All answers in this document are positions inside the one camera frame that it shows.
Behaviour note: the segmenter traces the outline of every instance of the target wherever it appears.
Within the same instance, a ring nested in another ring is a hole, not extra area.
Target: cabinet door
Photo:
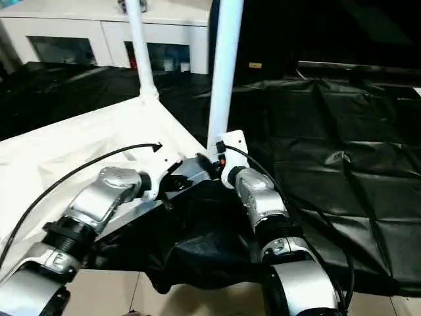
[[[50,18],[1,19],[22,63],[112,65],[99,21]]]
[[[127,22],[102,22],[112,61],[135,67],[132,33]],[[153,71],[208,72],[208,29],[203,26],[144,24]]]

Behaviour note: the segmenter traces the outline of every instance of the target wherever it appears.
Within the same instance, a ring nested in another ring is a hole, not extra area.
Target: black cloth
[[[161,103],[206,141],[209,77],[155,78]],[[0,85],[1,139],[138,94],[135,70],[29,64]],[[346,286],[345,245],[356,290],[421,295],[421,98],[414,90],[325,81],[236,84],[230,130],[274,173],[305,236]],[[254,281],[259,255],[237,198],[204,182],[95,245],[87,267],[145,271],[161,292],[186,282],[215,288]],[[328,233],[316,210],[335,224]]]

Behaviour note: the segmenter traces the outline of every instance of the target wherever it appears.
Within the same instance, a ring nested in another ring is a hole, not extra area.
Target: white cabinet shelf
[[[207,73],[211,5],[212,0],[150,0],[142,14],[148,43],[188,45],[191,71]],[[47,59],[39,56],[32,39],[37,36],[87,39],[92,63],[130,67],[130,26],[117,0],[23,0],[1,10],[0,19],[22,63]],[[59,53],[61,47],[49,51]]]

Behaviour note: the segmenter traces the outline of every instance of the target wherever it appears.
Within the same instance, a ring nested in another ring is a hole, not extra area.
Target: black cable
[[[157,151],[159,150],[162,145],[161,144],[137,144],[137,145],[131,145],[128,147],[123,147],[117,150],[114,150],[110,153],[106,153],[105,155],[102,155],[98,158],[95,158],[92,161],[89,161],[87,163],[85,163],[82,166],[79,166],[78,168],[74,169],[73,171],[70,171],[68,174],[66,174],[64,177],[62,177],[61,179],[57,180],[53,185],[51,185],[48,189],[46,189],[46,191],[44,191],[34,202],[32,202],[32,204],[29,206],[29,208],[26,209],[26,211],[23,213],[23,215],[21,216],[21,218],[19,219],[19,221],[17,222],[16,226],[13,228],[11,235],[9,236],[9,239],[7,240],[5,247],[3,249],[3,252],[1,253],[0,256],[0,270],[1,267],[3,266],[7,253],[9,252],[14,239],[16,238],[16,235],[18,234],[19,228],[22,226],[23,222],[25,221],[25,219],[28,217],[28,215],[31,213],[31,211],[34,209],[34,207],[43,199],[45,198],[48,194],[51,193],[51,191],[53,191],[57,186],[59,186],[60,184],[62,184],[65,180],[69,179],[71,176],[73,176],[74,174],[78,173],[79,171],[85,169],[86,167],[89,167],[95,163],[97,163],[98,161],[101,161],[105,158],[108,158],[112,155],[115,155],[117,153],[121,153],[123,151],[126,150],[130,150],[130,149],[135,149],[135,148],[141,148],[141,147],[152,147],[153,151]]]
[[[281,186],[279,185],[279,183],[270,175],[270,173],[253,157],[251,157],[248,153],[245,153],[244,151],[229,146],[229,145],[225,145],[224,147],[226,149],[230,149],[230,150],[234,150],[240,154],[242,154],[244,157],[248,158],[248,160],[250,160],[254,165],[256,165],[275,185],[277,191],[279,192],[279,194],[285,198],[286,195],[283,193]],[[335,228],[335,226],[332,224],[332,222],[329,220],[329,218],[320,210],[317,210],[317,213],[322,217],[322,219],[326,222],[326,224],[328,225],[329,229],[334,232],[335,234],[339,234],[339,231]],[[338,295],[339,295],[339,300],[341,301],[341,303],[343,304],[343,308],[345,308],[345,312],[348,310],[349,305],[351,303],[353,294],[354,294],[354,285],[355,285],[355,268],[354,268],[354,263],[352,260],[352,257],[349,255],[349,253],[345,250],[345,248],[341,248],[343,254],[345,255],[345,258],[347,260],[347,264],[348,264],[348,271],[349,271],[349,289],[347,291],[347,295],[345,297],[345,299],[343,298],[343,292],[341,290],[341,288],[338,288]]]

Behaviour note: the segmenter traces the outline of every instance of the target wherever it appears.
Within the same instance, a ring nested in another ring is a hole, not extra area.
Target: glass cabinet door
[[[133,43],[125,41],[126,52],[131,68],[136,68]],[[148,43],[149,58],[153,72],[185,72],[190,71],[189,45]]]
[[[28,39],[34,47],[39,61],[44,63],[97,64],[87,38],[28,36]]]

